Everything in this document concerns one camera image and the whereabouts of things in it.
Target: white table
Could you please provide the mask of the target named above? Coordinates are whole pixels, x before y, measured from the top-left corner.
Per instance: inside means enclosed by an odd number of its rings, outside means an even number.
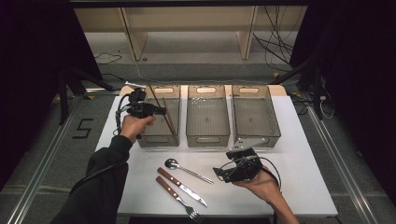
[[[271,216],[274,213],[271,206],[246,189],[219,181],[213,172],[213,167],[219,168],[229,162],[225,152],[233,145],[233,125],[231,125],[228,147],[192,148],[187,146],[185,135],[187,88],[187,86],[182,86],[179,147],[142,148],[137,143],[134,144],[130,151],[131,157],[128,160],[129,174],[119,214],[147,217],[186,216],[184,207],[155,180],[160,175],[157,173],[157,169],[162,167],[207,202],[208,207],[206,208],[163,177],[182,200],[193,206],[200,214],[207,217]],[[228,103],[230,103],[230,89],[231,86],[226,86]],[[97,149],[108,147],[111,141],[113,131],[116,129],[114,115],[119,101],[120,97],[118,96],[109,112]],[[282,136],[275,147],[255,148],[256,152],[276,166],[282,180],[283,195],[296,216],[336,216],[337,211],[334,203],[308,145],[291,99],[288,96],[273,96],[273,103]],[[230,104],[228,104],[228,109],[231,116]],[[181,170],[167,169],[164,162],[169,158],[176,159],[182,167],[212,179],[215,184],[210,185]],[[267,161],[262,161],[262,163],[275,174],[275,170]]]

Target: table knife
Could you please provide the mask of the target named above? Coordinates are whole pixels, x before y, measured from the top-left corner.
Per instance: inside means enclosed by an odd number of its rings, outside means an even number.
[[[193,199],[195,199],[196,201],[198,201],[199,203],[203,204],[204,206],[207,207],[206,202],[204,201],[204,199],[202,199],[198,194],[196,194],[195,192],[193,192],[191,189],[187,188],[185,185],[181,184],[180,181],[178,181],[176,178],[174,178],[173,176],[171,176],[168,172],[166,172],[163,168],[158,168],[157,170],[160,174],[162,174],[163,176],[165,176],[166,178],[168,178],[170,181],[172,181],[172,183],[176,184],[180,189],[182,189],[184,192],[186,192],[188,195],[190,195]]]

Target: black cable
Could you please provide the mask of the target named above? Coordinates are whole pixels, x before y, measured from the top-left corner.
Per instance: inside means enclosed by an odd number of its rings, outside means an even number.
[[[279,45],[280,45],[281,43],[283,43],[283,40],[282,40],[282,38],[280,37],[279,31],[276,29],[276,26],[274,25],[273,20],[272,20],[271,17],[270,17],[270,14],[268,13],[267,7],[264,7],[264,9],[265,9],[265,12],[267,13],[268,19],[269,19],[270,22],[271,22],[271,26],[273,27],[273,30],[271,31],[270,40],[271,40],[271,37],[273,36],[273,37],[279,42]],[[277,17],[278,17],[278,7],[276,7],[276,21],[277,21]],[[280,49],[280,52],[281,52],[281,54],[282,54],[284,60],[286,61],[286,57],[285,57],[285,55],[283,54],[282,48],[279,48],[279,49]]]
[[[280,26],[282,25],[283,18],[285,17],[286,9],[288,9],[288,6],[286,6],[285,9],[284,9],[283,12],[282,12],[282,18],[281,18],[281,20],[280,20],[279,25],[277,26],[278,33],[280,33]],[[284,49],[286,50],[286,52],[289,54],[289,57],[291,57],[291,53],[288,51],[288,48],[286,48],[286,43],[285,43],[284,39],[281,38],[281,40],[282,40],[283,48],[284,48]]]
[[[124,81],[124,80],[125,80],[123,77],[116,76],[116,75],[114,75],[114,74],[112,74],[112,73],[103,73],[102,76],[113,76],[113,77],[118,78],[118,79],[121,80],[121,81]]]
[[[121,122],[120,122],[121,105],[122,105],[123,100],[124,100],[126,97],[129,97],[129,95],[130,95],[130,94],[125,94],[125,95],[122,96],[122,98],[120,99],[120,102],[119,102],[118,109],[117,109],[117,111],[116,111],[116,123],[117,123],[117,131],[118,131],[118,134],[120,134],[120,129],[121,129],[121,127],[120,127],[120,126],[121,126],[121,125],[120,125],[120,124],[121,124]],[[115,163],[115,164],[109,165],[109,166],[107,166],[106,168],[104,168],[104,169],[102,169],[102,170],[99,170],[99,171],[96,171],[96,172],[94,172],[94,173],[92,173],[92,174],[86,175],[84,178],[80,179],[80,180],[75,184],[75,186],[70,190],[69,196],[70,196],[77,188],[79,188],[81,185],[83,185],[83,184],[86,183],[87,181],[89,181],[89,180],[91,180],[91,179],[93,179],[93,178],[95,178],[95,177],[97,177],[97,176],[99,176],[99,175],[102,175],[103,173],[105,173],[105,172],[107,172],[107,171],[110,171],[110,170],[112,170],[112,169],[115,169],[115,168],[118,168],[118,167],[122,166],[123,164],[125,164],[125,162],[128,161],[128,159],[129,159],[129,155],[128,155],[127,158],[125,158],[125,159],[122,160],[122,161],[119,161],[119,162],[117,162],[117,163]]]
[[[279,60],[281,60],[282,62],[284,62],[284,63],[286,63],[286,64],[289,64],[288,61],[282,59],[279,55],[275,54],[273,51],[271,51],[270,49],[268,49],[267,46],[264,46],[264,45],[262,44],[262,42],[261,42],[259,39],[257,39],[257,41],[259,42],[260,46],[262,46],[262,48],[264,48],[265,50],[270,51],[270,53],[272,53],[274,56],[276,56],[276,57],[277,57]]]
[[[104,169],[102,169],[102,170],[96,171],[96,172],[94,172],[94,173],[92,173],[92,174],[90,174],[90,175],[87,175],[87,176],[85,176],[84,178],[80,179],[80,180],[75,184],[75,186],[73,186],[73,188],[70,190],[69,196],[72,195],[72,193],[73,193],[76,189],[78,189],[81,185],[85,184],[87,181],[89,181],[89,180],[91,180],[91,179],[93,179],[93,178],[95,178],[95,177],[97,177],[97,176],[99,176],[99,175],[102,175],[102,174],[104,174],[104,173],[107,172],[107,171],[111,171],[111,170],[113,170],[113,169],[115,169],[115,168],[121,167],[121,166],[122,166],[123,164],[125,164],[128,160],[129,160],[129,155],[128,155],[127,158],[125,158],[125,159],[122,160],[122,161],[119,161],[119,162],[117,162],[117,163],[115,163],[115,164],[109,165],[109,166],[107,166],[106,168],[104,168]]]
[[[116,58],[116,59],[114,59],[114,60],[110,60],[108,63],[98,63],[98,64],[110,64],[110,63],[114,63],[115,61],[118,61],[119,59],[122,58],[122,56],[119,55],[119,54],[110,54],[110,53],[101,53],[101,54],[99,54],[98,56],[95,56],[94,58],[95,58],[95,59],[103,59],[103,58],[100,58],[100,56],[102,56],[102,55],[104,55],[104,54],[107,54],[108,56],[118,57],[118,58]]]
[[[279,189],[281,189],[281,187],[282,187],[282,180],[280,179],[279,171],[276,169],[275,165],[274,165],[270,160],[268,160],[268,159],[266,159],[266,158],[264,158],[264,157],[259,157],[259,159],[268,161],[268,162],[274,167],[274,169],[275,169],[275,171],[276,171],[277,178],[274,176],[274,174],[272,174],[272,173],[269,172],[269,171],[264,171],[264,172],[267,173],[268,175],[270,175],[270,176],[275,180],[275,182],[276,182],[276,184],[278,185]],[[217,171],[217,173],[216,173],[216,176],[218,177],[218,179],[219,179],[220,181],[224,181],[223,179],[220,179],[220,178],[219,178],[219,171],[222,170],[222,168],[223,168],[224,166],[226,166],[226,165],[228,165],[228,164],[230,164],[230,163],[234,163],[234,162],[235,162],[235,163],[236,163],[235,168],[233,168],[233,170],[231,171],[231,173],[228,174],[228,176],[230,176],[230,175],[232,175],[232,174],[236,171],[236,169],[240,166],[240,163],[243,162],[243,161],[244,161],[244,158],[240,158],[240,159],[238,159],[238,160],[229,161],[229,162],[225,163],[224,165],[222,165],[222,166],[218,169],[218,171]],[[252,164],[252,165],[258,166],[258,165],[257,165],[256,163],[254,163],[254,162],[251,162],[251,161],[247,161],[247,162],[250,163],[250,164]]]
[[[283,39],[283,41],[285,41],[291,35],[291,33],[294,31],[294,28],[297,26],[298,20],[300,19],[302,12],[303,12],[303,6],[300,7],[300,13],[298,14],[297,20],[294,23],[293,27],[291,27],[290,33]]]
[[[303,109],[301,109],[300,112],[297,113],[297,115],[305,115],[306,113],[308,113],[309,105],[308,104],[303,104],[303,105],[304,105]]]
[[[338,216],[335,216],[335,220],[339,223],[339,224],[343,224],[343,222],[341,221],[341,219]]]
[[[282,188],[282,181],[281,181],[281,179],[280,179],[279,171],[276,169],[276,167],[274,166],[274,164],[273,164],[270,160],[268,160],[268,159],[266,159],[266,158],[264,158],[264,157],[259,157],[259,158],[260,158],[260,159],[264,159],[264,160],[270,162],[271,165],[274,167],[274,169],[276,170],[276,173],[277,173],[277,177],[278,177],[279,179],[276,179],[275,175],[274,175],[271,171],[269,171],[269,170],[267,170],[267,169],[264,169],[263,167],[261,167],[261,169],[262,169],[262,171],[264,171],[265,173],[267,173],[268,175],[270,175],[270,176],[275,180],[277,187],[279,188],[279,190],[281,190],[281,188]],[[277,214],[276,214],[275,211],[274,211],[274,224],[277,224]]]
[[[125,94],[125,95],[122,96],[122,98],[120,99],[120,102],[119,102],[119,106],[118,106],[117,111],[116,111],[116,124],[117,124],[117,131],[118,131],[117,134],[120,134],[120,132],[121,132],[121,120],[120,120],[120,116],[121,116],[121,105],[122,105],[122,101],[123,101],[126,97],[129,97],[129,95],[130,95],[130,94]]]
[[[257,40],[260,40],[260,41],[263,41],[263,42],[267,42],[267,43],[269,43],[269,44],[272,44],[272,45],[275,45],[275,46],[278,46],[278,47],[282,47],[281,45],[279,45],[279,44],[277,44],[277,43],[274,43],[274,42],[270,42],[270,41],[268,41],[268,40],[261,39],[261,38],[257,37],[254,33],[253,33],[253,35],[254,35],[254,37],[256,37]],[[290,45],[288,45],[287,47],[282,47],[282,48],[292,50],[292,46],[290,46]]]
[[[296,100],[296,101],[292,101],[294,104],[295,103],[314,103],[313,101],[311,101],[311,100]]]

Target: metal rail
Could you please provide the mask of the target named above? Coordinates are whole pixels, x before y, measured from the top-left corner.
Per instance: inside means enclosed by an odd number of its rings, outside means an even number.
[[[367,201],[366,197],[361,191],[358,183],[356,182],[355,178],[353,177],[352,173],[349,171],[349,168],[344,161],[342,155],[340,154],[337,145],[332,140],[332,137],[327,130],[323,120],[319,120],[318,117],[315,115],[314,110],[311,107],[308,107],[309,116],[311,117],[312,121],[314,122],[320,138],[322,139],[329,155],[334,163],[334,166],[341,177],[341,180],[346,187],[346,190],[351,198],[352,202],[355,204],[355,207],[361,216],[361,220],[365,224],[375,224],[378,223],[377,219],[375,218],[375,214],[371,208],[371,205]]]
[[[81,103],[83,96],[76,96],[73,99],[73,102],[70,106],[70,115],[64,122],[62,126],[58,128],[58,131],[56,132],[55,136],[52,138],[51,143],[49,144],[49,147],[41,160],[40,164],[38,165],[37,169],[35,170],[35,174],[33,175],[31,181],[27,185],[24,193],[20,197],[18,203],[15,205],[11,216],[9,217],[7,224],[14,224],[14,223],[22,223],[24,217],[26,216],[30,205],[33,202],[33,199],[35,198],[35,195],[38,191],[38,188],[40,187],[41,183],[44,180],[44,177],[46,176],[46,173],[48,169],[50,168],[50,165],[52,164],[52,161],[54,157],[56,156],[56,153],[58,151],[58,148],[62,141],[64,140],[64,134],[67,131],[72,118],[74,117],[76,108],[78,105]]]

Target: person's right hand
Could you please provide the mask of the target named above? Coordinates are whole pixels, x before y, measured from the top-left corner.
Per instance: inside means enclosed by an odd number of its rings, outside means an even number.
[[[146,125],[152,125],[155,119],[153,116],[137,119],[132,115],[127,115],[123,119],[120,135],[129,138],[134,143],[139,134],[144,134]]]
[[[233,184],[250,190],[257,197],[265,200],[269,204],[273,203],[274,200],[277,200],[279,196],[282,197],[275,180],[264,171],[259,171],[259,173],[251,180],[242,180],[233,182]]]

